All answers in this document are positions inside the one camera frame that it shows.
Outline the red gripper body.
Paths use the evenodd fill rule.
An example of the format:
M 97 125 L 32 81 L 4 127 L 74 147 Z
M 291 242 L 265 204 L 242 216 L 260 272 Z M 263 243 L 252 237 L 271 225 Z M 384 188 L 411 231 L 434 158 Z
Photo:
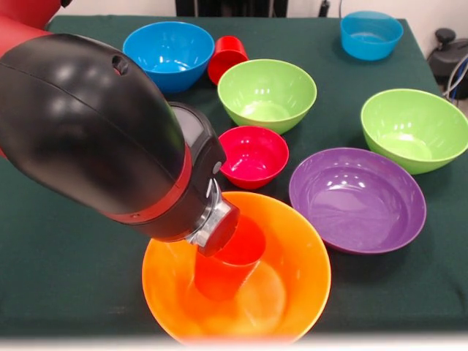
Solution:
M 231 208 L 215 223 L 205 246 L 198 246 L 198 252 L 206 257 L 211 257 L 223 249 L 233 236 L 238 226 L 239 217 L 240 211 L 237 208 Z

